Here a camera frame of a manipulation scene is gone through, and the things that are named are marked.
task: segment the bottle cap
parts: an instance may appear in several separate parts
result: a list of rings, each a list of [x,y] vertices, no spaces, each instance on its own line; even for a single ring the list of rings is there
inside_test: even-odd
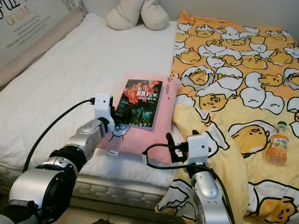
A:
[[[279,121],[277,124],[287,126],[286,122],[284,122],[284,121]]]

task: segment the book cover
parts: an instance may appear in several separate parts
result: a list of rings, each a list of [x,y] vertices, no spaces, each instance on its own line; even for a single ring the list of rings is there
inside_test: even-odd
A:
[[[116,109],[122,125],[152,130],[162,81],[129,79]]]

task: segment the white bed sheet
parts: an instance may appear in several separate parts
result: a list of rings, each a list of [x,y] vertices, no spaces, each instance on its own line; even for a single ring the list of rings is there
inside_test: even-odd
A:
[[[106,26],[88,14],[82,23],[0,94],[1,165],[22,168],[29,150],[45,128],[61,113],[97,92],[117,96],[127,73],[168,76],[172,64],[176,22],[160,31],[144,25],[123,31]],[[30,167],[62,147],[76,129],[94,118],[93,106],[82,105],[59,121],[37,147]],[[173,171],[142,164],[140,156],[97,150],[83,174],[133,180],[168,187]]]

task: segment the plastic bottle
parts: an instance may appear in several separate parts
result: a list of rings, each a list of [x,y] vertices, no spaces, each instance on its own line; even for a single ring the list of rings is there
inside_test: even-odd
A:
[[[277,134],[272,135],[270,147],[266,153],[266,160],[277,166],[284,166],[286,163],[286,151],[289,146],[290,132],[284,121],[277,123]]]

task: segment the pillow tag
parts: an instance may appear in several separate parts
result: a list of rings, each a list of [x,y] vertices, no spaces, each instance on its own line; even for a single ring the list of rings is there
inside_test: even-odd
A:
[[[109,152],[109,154],[110,154],[110,155],[117,156],[117,155],[118,155],[118,152],[111,150],[111,151]]]

